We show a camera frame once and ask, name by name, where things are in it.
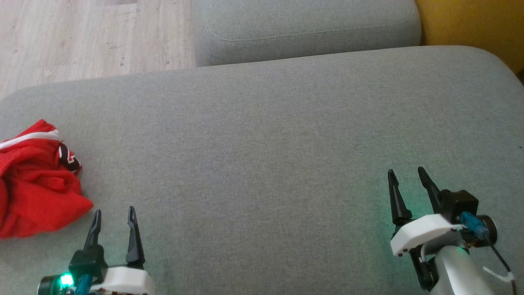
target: yellow wall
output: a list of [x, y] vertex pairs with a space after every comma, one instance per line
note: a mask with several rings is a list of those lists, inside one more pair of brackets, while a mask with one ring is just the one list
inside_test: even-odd
[[524, 0], [415, 0], [423, 45], [485, 49], [513, 72], [524, 68]]

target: white stripe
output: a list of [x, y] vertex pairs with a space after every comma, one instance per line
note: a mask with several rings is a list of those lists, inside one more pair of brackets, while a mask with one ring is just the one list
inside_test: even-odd
[[58, 136], [58, 129], [55, 129], [49, 132], [33, 132], [30, 134], [26, 134], [26, 135], [8, 140], [6, 142], [0, 143], [0, 150], [8, 148], [12, 145], [15, 145], [27, 139], [49, 139], [49, 140], [60, 141], [60, 137]]

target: gray sofa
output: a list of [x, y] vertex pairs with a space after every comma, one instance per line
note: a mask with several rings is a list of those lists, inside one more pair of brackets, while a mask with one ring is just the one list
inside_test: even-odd
[[194, 0], [197, 66], [420, 44], [413, 0]]
[[[28, 88], [0, 101], [0, 138], [55, 124], [103, 211], [107, 262], [124, 262], [133, 205], [158, 294], [423, 294], [389, 246], [388, 169], [415, 217], [432, 213], [418, 166], [479, 198], [521, 286], [523, 112], [495, 56], [406, 47]], [[91, 218], [1, 240], [2, 293], [65, 271]]]

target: blue cable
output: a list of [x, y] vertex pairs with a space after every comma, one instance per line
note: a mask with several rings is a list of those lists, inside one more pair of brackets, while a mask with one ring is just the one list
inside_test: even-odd
[[464, 211], [460, 214], [460, 223], [469, 228], [480, 240], [485, 240], [489, 236], [489, 230], [475, 215]]
[[93, 277], [90, 275], [82, 275], [80, 279], [78, 279], [78, 285], [74, 295], [88, 295], [92, 284]]
[[[480, 221], [475, 215], [464, 211], [460, 214], [460, 223], [469, 228], [478, 239], [486, 241], [500, 262], [502, 262], [508, 274], [512, 274], [509, 265], [506, 263], [504, 258], [502, 258], [502, 255], [500, 255], [498, 250], [495, 248], [495, 245], [493, 245], [492, 241], [489, 239], [489, 229], [484, 225], [484, 223], [482, 223], [482, 221]], [[515, 284], [514, 278], [511, 280], [511, 289], [513, 294], [516, 295], [517, 285]]]

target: red cloth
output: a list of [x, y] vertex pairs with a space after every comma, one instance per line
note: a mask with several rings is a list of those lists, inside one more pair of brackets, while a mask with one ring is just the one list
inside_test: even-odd
[[0, 238], [55, 231], [87, 213], [81, 168], [44, 120], [0, 143]]

